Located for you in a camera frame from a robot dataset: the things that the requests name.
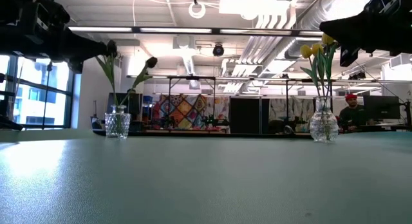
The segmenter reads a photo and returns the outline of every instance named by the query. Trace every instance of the dark shirt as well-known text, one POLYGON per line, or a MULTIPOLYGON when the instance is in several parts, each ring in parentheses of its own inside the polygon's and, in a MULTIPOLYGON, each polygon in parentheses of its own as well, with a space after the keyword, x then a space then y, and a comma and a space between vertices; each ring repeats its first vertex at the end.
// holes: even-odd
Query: dark shirt
POLYGON ((341 111, 339 115, 341 122, 349 126, 361 126, 365 125, 368 121, 365 108, 362 105, 358 105, 356 108, 346 107, 341 111))

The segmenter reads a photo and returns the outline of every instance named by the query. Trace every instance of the tulip leaf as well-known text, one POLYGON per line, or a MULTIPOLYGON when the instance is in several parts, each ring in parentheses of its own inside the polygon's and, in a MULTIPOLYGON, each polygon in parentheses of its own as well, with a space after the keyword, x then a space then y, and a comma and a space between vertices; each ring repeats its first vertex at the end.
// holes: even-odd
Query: tulip leaf
POLYGON ((316 68, 317 68, 317 57, 315 57, 315 58, 314 58, 314 61, 312 62, 312 75, 311 75, 311 78, 312 78, 315 86, 318 87, 318 86, 319 86, 319 83, 318 83, 317 70, 316 70, 316 68))
POLYGON ((100 67, 102 68, 104 74, 106 75, 106 77, 109 79, 110 84, 113 86, 114 84, 114 78, 113 78, 113 74, 111 71, 113 71, 113 69, 110 69, 107 61, 102 61, 102 59, 100 59, 100 57, 96 57, 96 60, 98 62, 98 64, 100 65, 100 67))
POLYGON ((115 57, 110 55, 108 61, 109 61, 111 78, 113 79, 113 83, 114 83, 115 82, 115 57))
POLYGON ((309 70, 307 68, 304 68, 304 67, 301 67, 301 70, 303 70, 307 75, 310 76, 310 78, 312 78, 312 71, 311 70, 309 70))
MULTIPOLYGON (((143 67, 142 71, 139 73, 139 75, 137 75, 135 81, 133 82, 133 85, 131 86, 131 89, 135 89, 137 85, 139 85, 139 83, 144 82, 147 79, 150 79, 152 76, 146 75, 146 70, 147 70, 148 66, 147 66, 147 62, 145 64, 145 66, 143 67)), ((127 98, 129 98, 130 93, 132 92, 132 90, 129 91, 129 93, 127 93, 127 95, 123 98, 123 100, 120 102, 120 105, 122 105, 127 98)))
POLYGON ((326 66, 325 56, 321 52, 317 52, 317 72, 319 74, 319 78, 322 83, 324 79, 324 67, 325 66, 326 66))
POLYGON ((336 49, 339 47, 337 43, 334 43, 332 47, 330 48, 330 51, 328 53, 328 61, 326 62, 326 78, 328 79, 328 82, 330 82, 330 78, 332 76, 332 61, 333 61, 333 56, 335 55, 336 49))

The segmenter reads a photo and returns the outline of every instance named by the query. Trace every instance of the red cap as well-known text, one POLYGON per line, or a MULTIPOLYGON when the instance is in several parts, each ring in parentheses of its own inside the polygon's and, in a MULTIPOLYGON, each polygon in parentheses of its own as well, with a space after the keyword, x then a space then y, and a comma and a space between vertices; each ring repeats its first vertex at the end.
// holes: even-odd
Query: red cap
POLYGON ((354 95, 354 94, 347 94, 347 95, 345 96, 345 100, 346 100, 346 101, 348 101, 349 99, 352 99, 352 98, 356 99, 356 98, 358 98, 358 96, 357 96, 357 95, 354 95))

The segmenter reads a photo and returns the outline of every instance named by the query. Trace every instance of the light blue table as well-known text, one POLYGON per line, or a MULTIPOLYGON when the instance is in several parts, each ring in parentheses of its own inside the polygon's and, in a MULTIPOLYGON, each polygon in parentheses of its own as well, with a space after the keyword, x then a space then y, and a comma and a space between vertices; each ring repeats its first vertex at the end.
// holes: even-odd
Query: light blue table
POLYGON ((410 224, 412 135, 5 143, 0 223, 410 224))

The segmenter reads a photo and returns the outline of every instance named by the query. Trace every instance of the yellow tulip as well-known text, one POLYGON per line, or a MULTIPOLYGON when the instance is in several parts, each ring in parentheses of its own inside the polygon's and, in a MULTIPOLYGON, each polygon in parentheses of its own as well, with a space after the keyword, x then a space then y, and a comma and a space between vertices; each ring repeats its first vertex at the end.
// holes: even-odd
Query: yellow tulip
POLYGON ((328 34, 323 34, 322 35, 322 42, 323 44, 333 44, 335 40, 331 38, 328 34))
POLYGON ((308 59, 312 55, 312 49, 307 45, 301 46, 301 55, 304 59, 308 59))
POLYGON ((323 53, 323 46, 322 46, 322 44, 319 44, 319 43, 316 43, 316 44, 313 44, 312 45, 312 54, 314 55, 314 56, 316 56, 317 55, 317 52, 321 52, 321 53, 323 53))

